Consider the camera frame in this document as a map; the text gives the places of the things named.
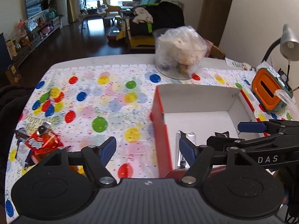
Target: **balloon tablecloth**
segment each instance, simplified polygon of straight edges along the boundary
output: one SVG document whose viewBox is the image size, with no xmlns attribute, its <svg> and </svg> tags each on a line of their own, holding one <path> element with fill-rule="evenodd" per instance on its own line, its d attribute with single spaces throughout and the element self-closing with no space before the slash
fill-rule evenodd
<svg viewBox="0 0 299 224">
<path fill-rule="evenodd" d="M 152 122 L 149 118 L 155 87 L 166 83 L 217 85 L 242 88 L 261 120 L 291 119 L 289 109 L 267 114 L 251 93 L 254 71 L 201 68 L 186 81 L 160 74 L 154 65 L 106 65 L 49 70 L 36 86 L 17 125 L 32 134 L 44 121 L 60 135 L 65 146 L 79 151 L 101 145 L 108 137 L 117 140 L 117 150 L 107 169 L 122 177 L 155 178 L 158 166 Z M 7 162 L 5 208 L 7 221 L 18 214 L 10 192 L 26 173 L 15 159 L 13 138 Z"/>
</svg>

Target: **green tag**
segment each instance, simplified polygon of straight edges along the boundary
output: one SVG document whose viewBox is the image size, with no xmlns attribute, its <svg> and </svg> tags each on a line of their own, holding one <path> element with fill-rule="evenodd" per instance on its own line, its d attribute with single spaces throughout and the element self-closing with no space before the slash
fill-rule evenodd
<svg viewBox="0 0 299 224">
<path fill-rule="evenodd" d="M 147 23 L 147 29 L 148 29 L 149 33 L 152 33 L 152 24 Z"/>
</svg>

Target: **blue gripper pad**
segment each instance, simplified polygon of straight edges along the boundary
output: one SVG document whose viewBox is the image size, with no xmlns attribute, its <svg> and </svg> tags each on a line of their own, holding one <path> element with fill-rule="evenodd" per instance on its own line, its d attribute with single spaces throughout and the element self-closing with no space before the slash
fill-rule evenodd
<svg viewBox="0 0 299 224">
<path fill-rule="evenodd" d="M 101 151 L 99 159 L 105 167 L 116 151 L 115 137 L 109 137 L 101 146 L 99 146 L 99 149 Z"/>
<path fill-rule="evenodd" d="M 194 149 L 197 148 L 197 146 L 195 146 L 188 139 L 184 139 L 181 137 L 179 142 L 179 148 L 183 157 L 186 159 L 187 163 L 191 167 L 196 160 Z"/>
<path fill-rule="evenodd" d="M 262 122 L 240 122 L 238 130 L 248 133 L 263 133 L 267 130 L 267 126 Z"/>
</svg>

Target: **lamp arm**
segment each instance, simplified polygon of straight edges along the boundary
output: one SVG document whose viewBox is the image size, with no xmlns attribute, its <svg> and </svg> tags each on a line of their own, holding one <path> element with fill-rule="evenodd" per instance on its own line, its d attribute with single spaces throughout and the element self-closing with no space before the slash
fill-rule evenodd
<svg viewBox="0 0 299 224">
<path fill-rule="evenodd" d="M 273 51 L 273 49 L 278 46 L 280 44 L 280 40 L 281 38 L 279 38 L 278 40 L 276 40 L 273 44 L 271 44 L 271 46 L 269 47 L 269 49 L 267 50 L 264 58 L 262 59 L 262 62 L 263 61 L 267 61 L 267 59 L 269 58 L 271 52 Z"/>
</svg>

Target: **yellow armchair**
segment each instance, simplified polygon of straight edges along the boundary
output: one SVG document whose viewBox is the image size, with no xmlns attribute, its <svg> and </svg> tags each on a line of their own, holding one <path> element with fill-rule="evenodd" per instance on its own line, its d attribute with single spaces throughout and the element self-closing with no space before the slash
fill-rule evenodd
<svg viewBox="0 0 299 224">
<path fill-rule="evenodd" d="M 108 0 L 103 0 L 103 4 L 105 4 L 107 6 L 107 9 L 105 10 L 106 17 L 121 15 L 121 7 L 120 6 L 112 6 L 108 3 Z"/>
</svg>

